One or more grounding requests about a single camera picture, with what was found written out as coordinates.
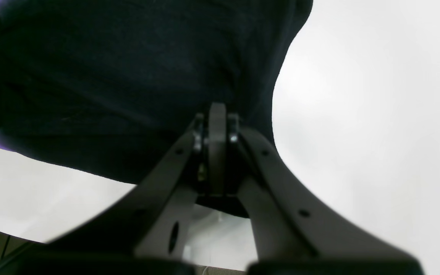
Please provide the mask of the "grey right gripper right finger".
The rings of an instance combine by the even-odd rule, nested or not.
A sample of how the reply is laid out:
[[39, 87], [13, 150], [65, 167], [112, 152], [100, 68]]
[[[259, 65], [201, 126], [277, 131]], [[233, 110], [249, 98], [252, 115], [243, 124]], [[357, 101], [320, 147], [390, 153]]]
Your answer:
[[258, 262], [249, 275], [421, 275], [409, 253], [362, 230], [311, 193], [272, 144], [227, 116], [229, 148], [244, 166], [237, 197], [252, 225]]

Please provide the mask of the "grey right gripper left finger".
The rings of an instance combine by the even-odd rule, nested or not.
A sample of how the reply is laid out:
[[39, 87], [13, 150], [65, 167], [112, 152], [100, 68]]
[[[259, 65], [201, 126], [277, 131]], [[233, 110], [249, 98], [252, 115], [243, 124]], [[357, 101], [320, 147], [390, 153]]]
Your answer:
[[199, 195], [225, 194], [226, 106], [213, 103], [125, 197], [44, 253], [46, 275], [193, 275], [181, 262]]

